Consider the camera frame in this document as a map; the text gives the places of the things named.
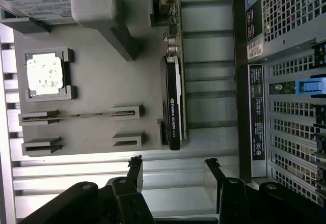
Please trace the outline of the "black regulatory label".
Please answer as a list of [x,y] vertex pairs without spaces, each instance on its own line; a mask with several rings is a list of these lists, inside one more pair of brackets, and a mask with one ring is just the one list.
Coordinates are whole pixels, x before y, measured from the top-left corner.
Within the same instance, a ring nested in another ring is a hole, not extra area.
[[263,65],[248,65],[250,144],[252,177],[265,177],[265,103]]

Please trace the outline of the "green RAM stick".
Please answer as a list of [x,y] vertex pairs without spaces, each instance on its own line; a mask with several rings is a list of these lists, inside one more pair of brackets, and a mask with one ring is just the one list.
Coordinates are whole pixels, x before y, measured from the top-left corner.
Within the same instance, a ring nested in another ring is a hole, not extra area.
[[119,117],[119,116],[134,116],[134,110],[114,111],[107,113],[93,113],[93,114],[73,114],[73,115],[50,115],[50,116],[25,116],[22,120],[25,121],[45,121],[45,120],[64,120],[76,118],[90,118],[90,117]]

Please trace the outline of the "grey parts rack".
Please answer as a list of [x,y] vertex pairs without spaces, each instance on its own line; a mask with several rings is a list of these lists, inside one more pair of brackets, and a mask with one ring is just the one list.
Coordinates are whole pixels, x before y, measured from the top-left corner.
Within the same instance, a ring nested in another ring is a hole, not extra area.
[[[161,59],[165,26],[152,24],[153,0],[70,0],[71,19],[38,21],[0,7],[14,32],[24,156],[169,149],[162,144]],[[33,54],[62,60],[59,94],[30,96]],[[25,116],[107,113],[134,116],[23,121]]]

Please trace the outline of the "blue slot latch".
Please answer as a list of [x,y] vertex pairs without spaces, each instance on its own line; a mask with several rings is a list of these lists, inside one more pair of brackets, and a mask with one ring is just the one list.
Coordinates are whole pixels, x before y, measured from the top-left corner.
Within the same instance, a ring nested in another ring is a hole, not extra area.
[[297,79],[295,81],[296,95],[325,95],[326,78]]

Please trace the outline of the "white barcode sticker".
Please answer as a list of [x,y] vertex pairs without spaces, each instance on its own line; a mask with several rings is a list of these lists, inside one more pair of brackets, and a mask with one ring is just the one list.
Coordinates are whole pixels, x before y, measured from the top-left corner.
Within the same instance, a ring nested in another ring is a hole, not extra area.
[[263,39],[259,38],[247,45],[248,60],[258,57],[263,54]]

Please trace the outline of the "silver CPU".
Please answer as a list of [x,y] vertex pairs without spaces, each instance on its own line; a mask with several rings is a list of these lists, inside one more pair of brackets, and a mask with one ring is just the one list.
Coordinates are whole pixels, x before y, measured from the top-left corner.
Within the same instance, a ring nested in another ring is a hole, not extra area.
[[64,86],[62,60],[55,53],[33,54],[26,73],[31,97],[59,94]]

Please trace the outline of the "silver PC case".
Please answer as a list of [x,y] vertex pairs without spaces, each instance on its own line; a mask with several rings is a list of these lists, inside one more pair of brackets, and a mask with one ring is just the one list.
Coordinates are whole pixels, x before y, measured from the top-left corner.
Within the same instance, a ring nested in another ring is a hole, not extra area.
[[[296,95],[326,78],[326,0],[232,0],[240,176],[270,179],[326,208],[326,94]],[[248,60],[247,45],[263,39]],[[265,177],[252,177],[248,65],[263,65]]]

